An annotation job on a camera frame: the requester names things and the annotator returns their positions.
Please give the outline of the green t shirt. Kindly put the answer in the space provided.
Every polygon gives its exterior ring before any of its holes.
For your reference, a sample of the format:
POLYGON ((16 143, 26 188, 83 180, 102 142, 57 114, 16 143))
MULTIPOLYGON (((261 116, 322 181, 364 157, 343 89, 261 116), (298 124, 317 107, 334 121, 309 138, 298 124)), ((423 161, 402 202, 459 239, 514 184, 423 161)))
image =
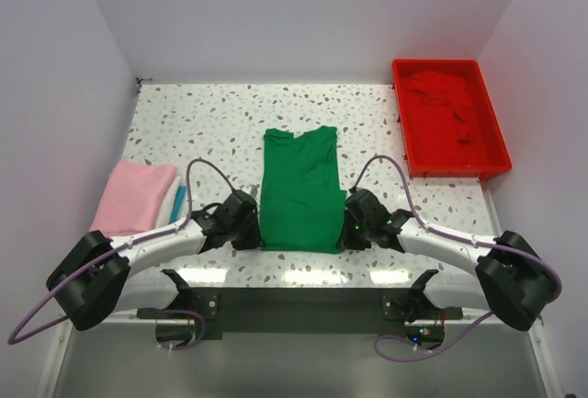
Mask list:
POLYGON ((339 253, 345 198, 335 127, 266 130, 259 212, 266 251, 339 253))

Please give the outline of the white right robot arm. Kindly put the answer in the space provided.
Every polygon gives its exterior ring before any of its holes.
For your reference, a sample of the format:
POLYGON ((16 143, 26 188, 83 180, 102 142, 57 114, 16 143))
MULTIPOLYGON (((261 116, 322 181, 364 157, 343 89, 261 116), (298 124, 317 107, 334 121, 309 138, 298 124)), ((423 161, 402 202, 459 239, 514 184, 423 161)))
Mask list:
POLYGON ((451 279, 429 270, 414 283, 409 305, 422 318, 439 309, 470 308, 527 331, 562 290, 559 276, 520 234, 506 231, 493 237, 440 227, 411 210, 388 211, 364 188, 352 189, 345 201, 338 244, 357 251, 377 245, 460 269, 461 275, 451 279))

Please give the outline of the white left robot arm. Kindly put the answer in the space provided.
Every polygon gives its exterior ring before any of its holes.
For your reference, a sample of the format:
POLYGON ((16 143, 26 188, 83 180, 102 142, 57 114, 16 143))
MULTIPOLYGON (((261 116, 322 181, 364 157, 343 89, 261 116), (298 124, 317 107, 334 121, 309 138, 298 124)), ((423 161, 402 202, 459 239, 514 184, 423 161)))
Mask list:
POLYGON ((255 199, 234 190, 212 213, 195 210, 178 222, 127 237, 86 233, 46 281, 73 326, 84 331, 113 312, 142 308, 147 301, 170 317, 184 315, 190 295, 177 286, 126 289, 134 276, 171 260, 231 244, 235 250, 263 246, 255 199))

